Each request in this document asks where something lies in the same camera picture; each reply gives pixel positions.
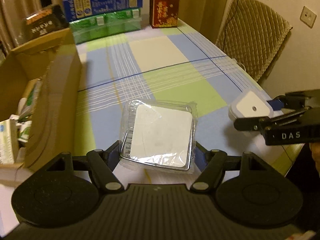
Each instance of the black circular disc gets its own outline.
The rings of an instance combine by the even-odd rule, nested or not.
[[[62,172],[32,176],[12,195],[12,207],[19,220],[39,227],[75,223],[93,211],[99,200],[90,182]]]
[[[222,183],[216,201],[231,219],[246,226],[269,228],[289,223],[301,209],[303,199],[285,178],[262,172]]]

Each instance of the brown quilted fabric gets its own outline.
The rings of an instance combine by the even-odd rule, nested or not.
[[[236,10],[236,1],[230,5],[226,23]],[[220,49],[223,47],[224,28],[216,42]],[[292,28],[269,6],[256,0],[239,0],[235,17],[227,26],[224,52],[242,63],[246,72],[258,81]]]

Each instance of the silver screw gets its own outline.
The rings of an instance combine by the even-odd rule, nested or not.
[[[121,184],[118,182],[109,182],[106,184],[106,189],[108,190],[118,190],[121,188]]]
[[[209,188],[208,183],[205,183],[205,182],[196,182],[192,186],[196,190],[206,190]]]

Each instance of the black power cord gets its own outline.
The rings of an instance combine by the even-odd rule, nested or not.
[[[235,12],[233,13],[233,15],[231,16],[230,20],[228,20],[228,22],[226,23],[226,25],[225,25],[225,27],[224,27],[224,37],[223,37],[222,51],[224,51],[224,45],[225,45],[225,42],[226,42],[226,30],[227,30],[227,26],[228,26],[228,24],[231,22],[231,20],[232,20],[232,19],[235,17],[235,15],[236,15],[237,8],[238,8],[238,3],[239,3],[239,0],[237,0]]]

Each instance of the plaid tablecloth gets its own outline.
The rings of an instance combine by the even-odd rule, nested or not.
[[[74,155],[107,149],[119,139],[126,101],[135,98],[195,101],[196,140],[207,149],[228,155],[252,151],[285,174],[300,146],[268,147],[257,133],[239,132],[228,118],[228,105],[246,88],[270,97],[224,52],[180,21],[177,28],[150,26],[77,46],[83,62],[76,112]],[[202,170],[205,163],[198,158]],[[193,176],[116,167],[121,181],[177,183]]]

